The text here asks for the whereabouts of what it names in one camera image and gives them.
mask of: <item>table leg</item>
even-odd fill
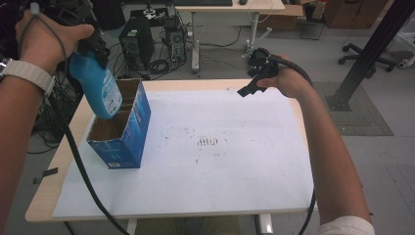
[[[248,48],[251,48],[255,43],[256,27],[258,26],[259,13],[253,13],[253,22],[251,24],[251,39],[248,43]]]
[[[192,12],[193,49],[192,49],[192,70],[199,71],[199,40],[196,35],[196,12]]]
[[[128,219],[127,232],[130,235],[135,234],[136,227],[137,227],[137,219],[136,218]]]
[[[258,215],[260,234],[273,234],[272,219],[270,213],[262,213]]]

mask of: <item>watch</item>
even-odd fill
[[[45,92],[43,94],[45,98],[49,97],[55,85],[54,75],[28,62],[3,59],[0,61],[0,77],[6,75],[17,76],[37,85]]]

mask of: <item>gray carpet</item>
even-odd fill
[[[331,111],[324,96],[335,94],[338,82],[315,82],[314,87],[321,95],[335,125],[342,135],[351,136],[393,136],[388,124],[382,118],[363,87],[359,86],[348,102],[351,111]]]

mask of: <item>watch strap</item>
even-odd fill
[[[9,61],[7,66],[3,68],[4,75],[13,75],[32,82],[45,91],[44,96],[48,97],[55,84],[55,76],[47,71],[23,61]]]

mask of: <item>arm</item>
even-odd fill
[[[67,54],[73,51],[76,41],[93,32],[91,25],[61,26],[40,16],[63,40]],[[16,25],[19,40],[31,18],[30,11]],[[64,58],[55,36],[40,20],[34,20],[23,39],[21,61],[53,73]],[[43,91],[33,83],[14,76],[6,76],[0,83],[0,232],[4,233],[8,213],[24,166],[30,132],[42,104]]]
[[[257,85],[276,87],[300,104],[320,223],[345,215],[371,222],[352,159],[317,92],[291,69],[282,69],[277,77],[260,80]]]

